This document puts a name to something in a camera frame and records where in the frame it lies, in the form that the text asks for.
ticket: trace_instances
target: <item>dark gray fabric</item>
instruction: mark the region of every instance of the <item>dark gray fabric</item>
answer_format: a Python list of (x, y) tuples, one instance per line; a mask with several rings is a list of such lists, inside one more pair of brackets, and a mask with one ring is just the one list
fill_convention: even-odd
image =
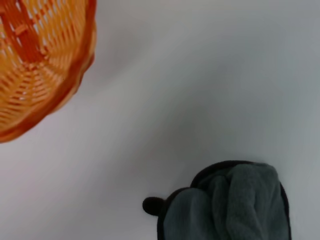
[(276, 170), (239, 164), (180, 192), (163, 222), (165, 240), (289, 240)]

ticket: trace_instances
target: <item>gray towel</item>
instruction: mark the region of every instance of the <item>gray towel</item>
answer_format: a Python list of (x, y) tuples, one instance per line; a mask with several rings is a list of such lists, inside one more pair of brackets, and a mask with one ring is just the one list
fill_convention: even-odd
[(286, 193), (267, 164), (214, 164), (167, 200), (147, 198), (143, 209), (159, 217), (159, 240), (291, 240)]

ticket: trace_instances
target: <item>white surface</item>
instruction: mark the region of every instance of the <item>white surface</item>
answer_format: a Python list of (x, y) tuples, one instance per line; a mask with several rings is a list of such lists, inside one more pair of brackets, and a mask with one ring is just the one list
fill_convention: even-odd
[(155, 240), (145, 197), (274, 165), (294, 239), (320, 215), (319, 1), (100, 0), (77, 95), (0, 145), (1, 240)]

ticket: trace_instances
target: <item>plastic basket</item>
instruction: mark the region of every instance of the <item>plastic basket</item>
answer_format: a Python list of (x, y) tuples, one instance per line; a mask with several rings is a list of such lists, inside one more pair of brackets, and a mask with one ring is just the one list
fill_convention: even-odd
[(0, 0), (0, 143), (62, 107), (94, 60), (97, 0)]

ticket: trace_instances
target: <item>basket rim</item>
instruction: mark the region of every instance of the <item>basket rim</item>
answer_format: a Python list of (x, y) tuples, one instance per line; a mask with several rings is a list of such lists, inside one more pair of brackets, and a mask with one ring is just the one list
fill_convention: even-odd
[(77, 55), (73, 58), (67, 77), (63, 83), (61, 83), (52, 94), (50, 94), (48, 99), (37, 106), (34, 111), (18, 120), (17, 123), (12, 124), (9, 128), (0, 131), (0, 143), (12, 141), (36, 126), (47, 115), (54, 111), (56, 107), (66, 99), (66, 97), (68, 97), (69, 93), (73, 90), (74, 84), (79, 78), (83, 77), (85, 71), (90, 66), (89, 64), (92, 62), (92, 58), (94, 57), (93, 53), (92, 56), (88, 56), (88, 59), (85, 58), (86, 54), (90, 54), (91, 43), (94, 41), (92, 37), (92, 29), (95, 28), (96, 24), (96, 8), (97, 0), (88, 0), (86, 6), (86, 25), (79, 47), (80, 51), (78, 51)]

